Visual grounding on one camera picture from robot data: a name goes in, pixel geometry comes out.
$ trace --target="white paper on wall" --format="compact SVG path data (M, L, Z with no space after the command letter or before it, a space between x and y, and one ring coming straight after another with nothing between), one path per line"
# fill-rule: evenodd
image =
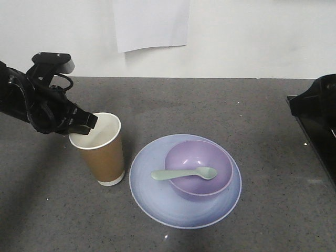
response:
M187 44L190 0L113 0L118 52Z

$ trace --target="brown paper cup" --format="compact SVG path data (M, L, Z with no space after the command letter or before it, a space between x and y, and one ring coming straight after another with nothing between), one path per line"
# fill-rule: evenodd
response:
M104 186L118 184L125 175L120 137L121 123L114 114L95 113L96 126L88 135L72 133L70 142L79 149L97 181Z

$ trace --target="spoon bowl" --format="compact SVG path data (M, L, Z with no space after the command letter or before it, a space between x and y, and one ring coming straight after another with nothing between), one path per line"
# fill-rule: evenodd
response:
M217 176L217 171L214 168L200 166L196 168L197 175L205 180L212 180L215 176Z

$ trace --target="plate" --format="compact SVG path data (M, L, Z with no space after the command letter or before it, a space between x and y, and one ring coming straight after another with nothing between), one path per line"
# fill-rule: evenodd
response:
M164 159L168 151L186 140L203 140L216 144L206 138L188 134L156 139L135 157L129 183L134 200L149 217L166 226L197 229L221 221L234 209L242 191L242 178L236 162L228 153L234 164L233 178L229 186L214 199L204 202L188 201L177 195L168 180L154 180L151 172L164 170Z

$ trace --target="light green spoon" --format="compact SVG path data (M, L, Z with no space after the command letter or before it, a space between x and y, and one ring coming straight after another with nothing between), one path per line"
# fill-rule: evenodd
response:
M217 171L211 167L197 167L194 170L158 170L152 171L151 176L155 180L170 180L176 177L197 175L205 180L211 180L217 176Z

